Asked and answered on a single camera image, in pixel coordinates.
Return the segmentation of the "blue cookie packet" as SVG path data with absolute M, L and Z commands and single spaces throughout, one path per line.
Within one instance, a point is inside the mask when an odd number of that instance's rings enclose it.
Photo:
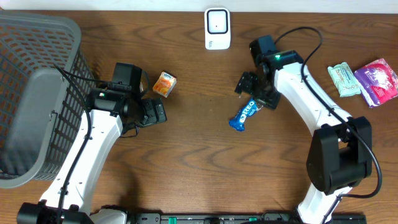
M 262 106 L 260 106 L 254 98 L 251 98 L 247 103 L 246 106 L 241 108 L 236 116 L 229 120 L 229 126 L 235 129 L 236 131 L 242 132 L 245 130 L 245 121 L 255 115 Z

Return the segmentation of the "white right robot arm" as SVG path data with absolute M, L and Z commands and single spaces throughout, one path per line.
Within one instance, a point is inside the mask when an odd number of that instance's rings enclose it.
M 244 72 L 235 92 L 251 99 L 229 124 L 243 131 L 245 120 L 260 108 L 274 110 L 282 96 L 288 99 L 312 135 L 306 161 L 311 185 L 296 209 L 296 219 L 326 223 L 340 197 L 371 175 L 371 125 L 365 117 L 353 118 L 341 109 L 296 51 L 277 50 L 270 35 L 252 41 L 249 49 L 257 70 Z

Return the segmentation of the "orange tissue pack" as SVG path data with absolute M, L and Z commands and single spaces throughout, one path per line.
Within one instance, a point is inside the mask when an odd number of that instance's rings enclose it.
M 177 78 L 167 72 L 162 72 L 156 81 L 152 90 L 163 97 L 168 97 L 174 86 L 177 84 Z

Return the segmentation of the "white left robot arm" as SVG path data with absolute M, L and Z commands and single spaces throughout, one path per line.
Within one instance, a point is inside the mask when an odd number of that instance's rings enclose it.
M 119 137 L 130 130 L 167 120 L 160 98 L 141 93 L 92 89 L 78 134 L 50 187 L 39 202 L 23 203 L 18 223 L 132 223 L 126 209 L 105 205 L 91 213 L 96 183 L 104 162 Z

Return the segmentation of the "purple snack package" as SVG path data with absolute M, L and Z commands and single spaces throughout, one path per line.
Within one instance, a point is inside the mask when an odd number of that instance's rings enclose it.
M 384 58 L 377 59 L 354 72 L 361 95 L 370 108 L 397 97 L 397 75 Z

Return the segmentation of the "teal wipes packet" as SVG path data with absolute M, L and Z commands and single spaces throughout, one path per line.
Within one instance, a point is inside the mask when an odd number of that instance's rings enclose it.
M 349 97 L 361 93 L 359 83 L 346 62 L 327 68 L 340 97 Z

